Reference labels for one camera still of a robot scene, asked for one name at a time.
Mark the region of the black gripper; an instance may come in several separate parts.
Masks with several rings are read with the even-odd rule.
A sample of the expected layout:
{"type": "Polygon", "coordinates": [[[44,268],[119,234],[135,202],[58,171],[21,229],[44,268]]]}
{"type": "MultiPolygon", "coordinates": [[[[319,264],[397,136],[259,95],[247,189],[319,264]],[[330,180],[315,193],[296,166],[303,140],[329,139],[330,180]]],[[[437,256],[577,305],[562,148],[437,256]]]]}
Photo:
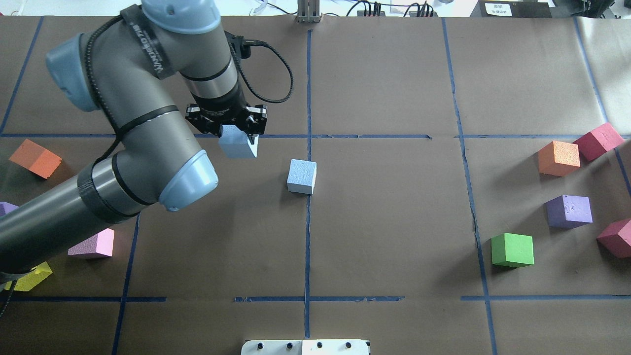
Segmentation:
{"type": "Polygon", "coordinates": [[[200,133],[222,137],[224,127],[233,125],[249,137],[262,135],[265,132],[268,106],[259,104],[254,107],[245,106],[237,110],[209,111],[197,104],[190,104],[185,119],[200,133]]]}

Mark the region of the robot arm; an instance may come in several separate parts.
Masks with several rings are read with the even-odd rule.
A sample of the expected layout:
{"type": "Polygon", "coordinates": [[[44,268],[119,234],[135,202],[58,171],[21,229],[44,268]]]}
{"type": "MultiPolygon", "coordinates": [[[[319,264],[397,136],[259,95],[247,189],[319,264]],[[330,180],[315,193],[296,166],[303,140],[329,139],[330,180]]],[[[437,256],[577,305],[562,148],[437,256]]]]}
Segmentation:
{"type": "Polygon", "coordinates": [[[1,218],[1,281],[160,203],[179,211],[218,177],[188,123],[250,142],[266,106],[250,107],[240,65],[212,0],[144,0],[46,56],[50,75],[83,111],[101,110],[115,141],[76,176],[1,218]]]}

